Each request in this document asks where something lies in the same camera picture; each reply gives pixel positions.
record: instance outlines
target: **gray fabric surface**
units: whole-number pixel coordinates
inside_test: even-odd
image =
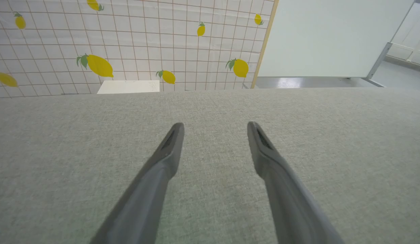
[[[420,243],[420,92],[305,88],[0,100],[0,244],[87,243],[175,122],[157,243],[276,243],[248,121],[346,243]]]

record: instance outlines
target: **whiteboard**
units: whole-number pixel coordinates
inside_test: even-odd
[[[280,0],[258,76],[366,77],[413,0]]]

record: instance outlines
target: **grid patterned fabric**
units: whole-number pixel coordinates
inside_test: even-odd
[[[0,0],[0,73],[18,85],[0,79],[0,98],[96,93],[108,79],[157,79],[161,91],[250,88],[273,3]],[[96,74],[91,61],[79,63],[85,54],[106,60],[113,78]],[[245,78],[226,68],[233,59],[247,63]],[[161,70],[175,84],[157,76]]]

